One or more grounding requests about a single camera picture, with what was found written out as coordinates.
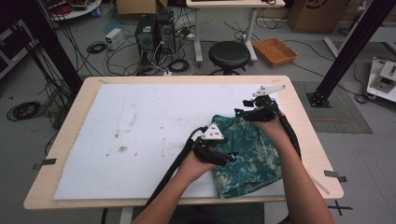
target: orange plastic basket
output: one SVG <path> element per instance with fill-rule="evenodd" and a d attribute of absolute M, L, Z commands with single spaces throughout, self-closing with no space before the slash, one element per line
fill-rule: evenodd
<path fill-rule="evenodd" d="M 256 41 L 253 43 L 253 48 L 273 67 L 289 63 L 298 56 L 278 38 Z"/>

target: black vertical post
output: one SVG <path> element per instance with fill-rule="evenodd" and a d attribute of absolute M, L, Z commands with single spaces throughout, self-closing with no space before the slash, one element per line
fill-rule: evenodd
<path fill-rule="evenodd" d="M 323 106 L 332 91 L 355 61 L 361 50 L 376 32 L 378 27 L 396 5 L 396 0 L 374 0 L 369 6 L 354 32 L 341 49 L 325 78 L 320 82 L 314 93 L 308 94 L 312 106 Z"/>
<path fill-rule="evenodd" d="M 33 36 L 38 39 L 64 78 L 65 83 L 71 91 L 71 97 L 75 98 L 82 86 L 82 80 L 78 76 L 76 68 L 70 62 L 57 36 L 50 28 L 50 24 L 37 1 L 40 0 L 13 0 L 10 2 L 19 11 L 23 22 L 27 25 Z"/>

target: stool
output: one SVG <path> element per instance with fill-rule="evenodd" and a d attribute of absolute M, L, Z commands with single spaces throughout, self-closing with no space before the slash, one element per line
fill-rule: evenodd
<path fill-rule="evenodd" d="M 211 72 L 210 75 L 219 71 L 223 71 L 223 75 L 231 75 L 232 73 L 240 75 L 234 69 L 242 68 L 246 71 L 244 66 L 250 61 L 250 52 L 242 44 L 222 41 L 210 48 L 209 59 L 214 65 L 220 67 L 220 69 Z"/>

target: folded cloth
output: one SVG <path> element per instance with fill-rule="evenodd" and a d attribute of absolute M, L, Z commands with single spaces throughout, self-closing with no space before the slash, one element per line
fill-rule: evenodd
<path fill-rule="evenodd" d="M 238 152 L 236 161 L 213 170 L 221 199 L 249 194 L 282 178 L 274 144 L 254 124 L 220 115 L 215 115 L 212 123 L 216 123 L 221 133 L 228 138 L 226 144 L 218 144 L 215 150 Z"/>

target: gray floor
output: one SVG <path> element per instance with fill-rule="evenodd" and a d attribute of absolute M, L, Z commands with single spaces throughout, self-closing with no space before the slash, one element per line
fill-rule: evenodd
<path fill-rule="evenodd" d="M 133 33 L 134 24 L 134 21 L 120 21 L 111 12 L 98 19 L 87 15 L 69 22 L 78 46 L 85 55 L 87 54 L 85 48 L 89 44 L 97 40 L 104 41 L 104 36 L 113 28 L 124 29 L 125 34 L 128 33 L 127 30 Z M 343 39 L 338 34 L 294 34 L 286 22 L 280 21 L 279 24 L 282 27 L 276 30 L 256 26 L 254 33 L 260 39 L 279 37 L 283 40 L 303 41 L 328 58 L 332 55 L 322 38 L 330 36 L 336 41 Z M 239 25 L 243 29 L 246 27 L 246 24 L 242 22 Z M 202 28 L 204 40 L 233 39 L 233 30 L 222 22 L 204 23 Z M 71 61 L 75 63 L 71 45 L 59 30 L 58 33 Z M 204 52 L 207 52 L 210 45 L 210 43 L 203 43 Z M 332 62 L 319 58 L 306 45 L 296 42 L 288 42 L 288 45 L 299 54 L 294 62 L 300 66 L 325 75 L 332 65 Z M 191 44 L 185 48 L 186 59 L 193 61 Z M 356 77 L 359 80 L 367 81 L 374 56 L 396 59 L 395 55 L 384 45 L 369 43 L 355 62 Z M 195 75 L 204 75 L 214 69 L 207 57 L 204 57 L 205 62 L 201 68 L 195 71 L 197 67 L 194 66 Z M 91 55 L 89 62 L 103 72 L 104 58 L 104 53 Z M 124 66 L 136 63 L 137 60 L 136 47 L 129 47 L 112 58 L 113 63 Z M 89 75 L 85 68 L 79 73 L 82 76 Z M 295 81 L 322 80 L 322 77 L 292 64 L 273 68 L 263 60 L 248 65 L 244 74 L 286 75 Z M 361 91 L 361 85 L 353 76 L 353 69 L 348 70 L 342 83 L 350 91 Z M 45 159 L 44 147 L 56 131 L 51 128 L 48 118 L 12 122 L 7 120 L 6 113 L 12 106 L 23 102 L 37 100 L 45 103 L 47 96 L 44 93 L 38 94 L 44 89 L 45 84 L 40 71 L 29 57 L 24 58 L 6 77 L 0 80 L 0 223 L 99 223 L 102 215 L 101 209 L 28 211 L 23 208 L 23 201 L 37 175 L 37 171 L 32 167 L 34 163 Z M 333 217 L 336 223 L 396 223 L 395 113 L 372 103 L 360 105 L 355 102 L 355 104 L 370 125 L 373 134 L 318 133 L 334 170 L 340 175 L 345 175 L 347 179 L 347 182 L 342 184 L 345 196 L 338 202 L 340 206 L 353 208 L 353 210 L 342 210 L 341 216 L 337 210 L 332 210 Z M 335 203 L 328 201 L 328 205 L 335 205 Z M 277 223 L 286 213 L 287 208 L 284 203 L 265 205 L 266 223 Z M 119 218 L 120 209 L 112 208 L 109 210 L 107 223 L 117 223 Z"/>

